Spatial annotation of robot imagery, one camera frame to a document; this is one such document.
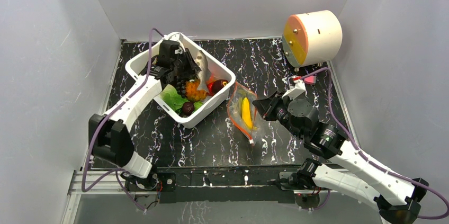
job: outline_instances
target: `dark purple fruit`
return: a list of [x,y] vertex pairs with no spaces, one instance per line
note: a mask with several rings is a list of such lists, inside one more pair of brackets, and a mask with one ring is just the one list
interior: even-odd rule
[[215,93],[219,92],[221,89],[223,89],[223,87],[226,86],[227,84],[228,84],[227,80],[224,80],[224,79],[217,80],[217,81],[213,82],[211,90],[215,94]]
[[195,110],[195,106],[193,105],[192,102],[186,102],[186,103],[184,103],[181,110],[182,110],[183,114],[191,115],[193,113],[193,111]]

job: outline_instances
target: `cable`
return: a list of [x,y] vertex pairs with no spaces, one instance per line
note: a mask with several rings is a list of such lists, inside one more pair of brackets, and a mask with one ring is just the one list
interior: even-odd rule
[[326,199],[324,199],[323,204],[317,206],[316,208],[313,208],[313,210],[316,211],[316,210],[320,210],[321,208],[323,208],[324,205],[327,204],[327,202],[329,201],[329,198],[330,198],[330,190],[327,191],[327,196],[326,196]]
[[151,203],[147,206],[147,208],[146,208],[145,210],[148,210],[148,208],[150,208],[150,206],[151,206],[152,204],[154,204],[154,203],[156,203],[156,204],[155,204],[155,207],[156,207],[158,202],[159,202],[159,200],[155,200],[155,201],[151,202]]
[[156,192],[157,192],[157,200],[160,200],[160,192],[162,191],[162,188],[163,188],[162,181],[160,181],[160,189],[156,190]]
[[[309,73],[309,74],[307,74],[307,75],[305,75],[305,76],[302,76],[301,79],[304,79],[304,78],[313,76],[313,75],[318,74],[318,73],[320,73],[320,72],[322,72],[322,71],[325,71],[325,70],[331,72],[330,69],[329,69],[328,67],[324,67],[324,68],[315,70],[314,72]],[[357,145],[357,143],[355,142],[355,139],[354,139],[354,137],[352,136],[352,134],[351,134],[351,133],[349,132],[349,130],[348,130],[345,126],[343,126],[343,124],[342,124],[342,123],[335,117],[334,111],[332,110],[332,76],[331,76],[331,74],[329,74],[329,83],[328,83],[328,87],[327,87],[327,92],[328,92],[328,93],[327,93],[327,98],[328,98],[329,111],[330,111],[330,114],[331,114],[332,118],[333,118],[333,119],[335,120],[335,122],[336,122],[336,123],[343,129],[343,131],[345,131],[345,133],[348,135],[349,140],[350,140],[351,144],[353,145],[353,147],[354,147],[356,150],[361,150],[361,148],[360,148],[360,147]],[[399,178],[399,179],[401,179],[401,180],[407,181],[407,182],[409,182],[409,183],[411,183],[411,184],[414,184],[414,185],[416,185],[416,186],[420,186],[421,188],[424,188],[425,190],[428,190],[428,191],[432,192],[434,195],[436,195],[436,196],[439,197],[441,200],[443,200],[444,204],[446,205],[446,212],[445,212],[444,214],[441,214],[441,215],[438,215],[438,216],[422,216],[422,215],[419,215],[419,216],[418,216],[419,219],[439,220],[439,219],[444,219],[444,218],[446,218],[447,216],[449,216],[449,201],[448,201],[446,198],[444,198],[444,196],[441,195],[439,192],[437,192],[437,191],[434,190],[433,188],[430,188],[429,186],[426,186],[426,185],[424,185],[424,184],[422,184],[422,183],[413,181],[412,179],[410,179],[410,178],[408,178],[408,177],[405,177],[405,176],[402,176],[402,175],[397,174],[397,173],[395,173],[395,172],[389,171],[389,170],[387,170],[387,169],[385,169],[385,168],[379,166],[377,163],[371,162],[371,161],[368,159],[368,157],[367,157],[362,151],[359,151],[359,154],[360,154],[360,156],[361,156],[366,162],[368,162],[369,164],[371,164],[373,167],[377,168],[378,170],[380,170],[380,171],[382,171],[382,172],[384,172],[384,173],[388,173],[388,174],[390,174],[391,176],[394,176],[394,177]]]
[[140,210],[142,210],[144,213],[147,212],[147,209],[145,209],[145,207],[143,207],[141,204],[139,204],[136,200],[134,200],[133,196],[131,196],[131,194],[128,192],[128,190],[123,186],[122,182],[119,179],[119,170],[115,170],[115,177],[117,178],[117,182],[119,182],[120,187],[122,187],[122,190],[125,191],[126,195],[132,200],[132,202],[134,203],[134,205],[139,208]]
[[137,181],[136,181],[136,186],[139,187],[142,190],[152,191],[152,190],[154,190],[154,188],[157,186],[158,183],[159,183],[159,180],[156,181],[155,186],[153,186],[153,188],[151,188],[151,189],[146,189],[145,187],[144,188],[139,187],[139,185],[137,184]]
[[[147,74],[145,76],[145,80],[144,82],[137,87],[130,95],[129,98],[132,98],[138,91],[140,91],[143,86],[145,86],[145,84],[148,81],[149,75],[150,75],[150,71],[151,71],[151,57],[152,57],[152,53],[151,53],[151,40],[152,40],[152,32],[156,31],[159,35],[161,35],[162,37],[164,37],[164,35],[157,30],[156,28],[152,28],[149,34],[149,47],[148,47],[148,66],[147,66]],[[106,115],[106,117],[99,123],[98,127],[95,129],[94,135],[92,136],[91,139],[91,143],[89,144],[89,149],[87,151],[87,158],[86,161],[84,162],[84,167],[83,167],[83,178],[82,178],[82,182],[81,182],[81,191],[83,192],[88,192],[90,189],[92,189],[101,179],[103,179],[105,176],[111,174],[112,172],[115,172],[115,176],[117,178],[117,181],[119,182],[120,186],[122,187],[122,189],[125,191],[125,193],[127,194],[127,196],[134,202],[134,204],[137,206],[137,208],[139,208],[142,211],[146,211],[146,209],[141,206],[139,203],[137,203],[134,198],[131,196],[131,194],[125,189],[125,187],[123,186],[122,182],[119,179],[119,171],[124,171],[124,169],[121,168],[115,168],[112,170],[107,171],[106,173],[104,173],[103,175],[101,175],[97,180],[95,180],[89,187],[86,188],[86,177],[87,177],[87,169],[89,168],[89,160],[90,157],[92,155],[92,150],[94,149],[95,146],[95,142],[98,138],[98,134],[100,133],[100,130],[103,128],[104,124],[106,123],[106,121],[109,120],[109,118],[115,113],[117,112],[117,110],[119,110],[120,108],[123,107],[123,105],[125,105],[125,102],[120,103],[115,109],[113,109],[109,114]]]

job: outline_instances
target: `plastic bag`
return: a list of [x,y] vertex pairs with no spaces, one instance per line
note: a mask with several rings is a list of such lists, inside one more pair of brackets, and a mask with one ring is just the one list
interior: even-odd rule
[[[244,98],[249,100],[249,109],[253,122],[253,128],[246,125],[241,117],[242,102]],[[257,99],[257,95],[236,82],[234,93],[228,101],[228,116],[231,122],[249,139],[251,145],[255,145],[255,141],[261,140],[265,136],[265,130],[268,122],[263,120],[253,106],[253,101]]]

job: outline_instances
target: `white container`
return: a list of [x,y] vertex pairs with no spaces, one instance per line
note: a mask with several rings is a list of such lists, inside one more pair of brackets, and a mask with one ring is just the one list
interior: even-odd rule
[[332,60],[342,45],[342,27],[331,11],[291,15],[282,34],[284,54],[293,67]]
[[[162,40],[157,42],[152,48],[152,55],[159,54],[159,45],[163,40],[181,40],[181,43],[184,45],[184,48],[188,48],[190,53],[193,56],[193,59],[196,58],[196,54],[198,50],[202,50],[208,59],[208,69],[209,71],[219,79],[226,79],[229,83],[223,87],[217,94],[211,97],[208,101],[206,101],[198,110],[192,113],[189,117],[183,118],[180,117],[174,110],[172,110],[159,96],[156,96],[154,100],[178,123],[182,124],[186,128],[195,127],[201,120],[203,120],[208,114],[210,114],[214,109],[217,108],[224,100],[229,96],[229,91],[232,85],[236,82],[236,75],[232,73],[225,65],[223,65],[220,61],[216,60],[213,56],[211,56],[206,50],[202,49],[191,39],[183,35],[179,32],[173,32],[169,35],[164,36]],[[131,60],[129,60],[125,69],[134,78],[137,79],[138,74],[145,68],[145,65],[148,63],[148,50],[144,51]]]

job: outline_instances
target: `toy fruit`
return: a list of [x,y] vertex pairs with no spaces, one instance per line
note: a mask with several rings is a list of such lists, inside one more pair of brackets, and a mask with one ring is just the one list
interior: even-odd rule
[[186,98],[186,95],[185,95],[185,93],[186,93],[186,90],[185,90],[185,82],[186,82],[185,79],[179,80],[179,81],[176,83],[176,86],[175,86],[175,88],[176,88],[176,93],[179,94],[182,98]]
[[186,91],[185,95],[189,101],[197,102],[202,101],[203,99],[206,98],[207,92],[205,90],[200,91],[196,90],[199,85],[200,85],[199,80],[195,80],[193,82],[188,81],[185,83],[185,91]]
[[251,120],[251,110],[249,109],[249,100],[245,97],[241,103],[241,118],[245,125],[253,129],[253,121]]
[[211,95],[211,96],[214,95],[214,93],[212,92],[212,85],[213,85],[213,82],[208,84],[209,95]]
[[193,110],[195,110],[195,106],[193,105],[192,102],[186,102],[186,103],[184,103],[181,110],[182,110],[183,114],[191,115],[193,113]]
[[219,80],[213,82],[212,87],[211,87],[212,93],[215,94],[215,93],[219,92],[227,84],[228,84],[228,81],[224,80],[224,79],[219,79]]

